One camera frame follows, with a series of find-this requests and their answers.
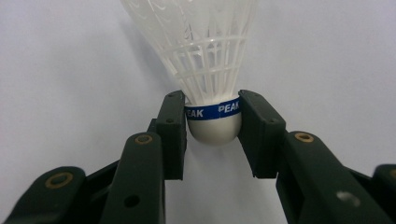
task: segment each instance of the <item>white background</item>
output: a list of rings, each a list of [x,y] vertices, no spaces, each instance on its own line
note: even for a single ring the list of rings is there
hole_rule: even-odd
[[[396,3],[261,0],[237,90],[350,168],[396,162]],[[53,168],[117,160],[177,85],[118,0],[0,2],[0,220]],[[251,177],[237,140],[189,136],[167,223],[285,223],[275,181]]]

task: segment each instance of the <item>blue label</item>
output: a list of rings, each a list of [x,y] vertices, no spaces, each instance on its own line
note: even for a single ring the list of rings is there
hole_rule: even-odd
[[[184,106],[187,119],[207,120],[221,119],[240,112],[239,97],[218,105]]]

